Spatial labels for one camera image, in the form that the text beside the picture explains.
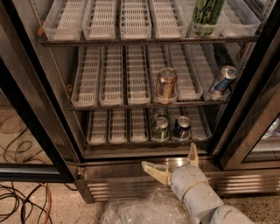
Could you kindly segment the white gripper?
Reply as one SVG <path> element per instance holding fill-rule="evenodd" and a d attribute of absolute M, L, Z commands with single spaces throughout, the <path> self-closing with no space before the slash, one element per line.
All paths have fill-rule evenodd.
<path fill-rule="evenodd" d="M 163 185 L 171 185 L 172 191 L 179 200 L 183 200 L 186 194 L 194 192 L 199 198 L 209 195 L 207 177 L 199 166 L 197 146 L 191 143 L 187 156 L 187 164 L 178 167 L 173 174 L 169 172 L 167 165 L 153 164 L 147 161 L 141 163 L 143 170 Z"/>

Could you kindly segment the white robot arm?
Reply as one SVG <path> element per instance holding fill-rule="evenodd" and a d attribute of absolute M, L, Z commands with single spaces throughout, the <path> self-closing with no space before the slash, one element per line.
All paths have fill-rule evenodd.
<path fill-rule="evenodd" d="M 225 204 L 209 185 L 199 168 L 195 143 L 186 163 L 169 172 L 167 165 L 142 162 L 143 170 L 163 185 L 169 186 L 185 204 L 193 224 L 255 224 L 248 216 L 233 206 Z"/>

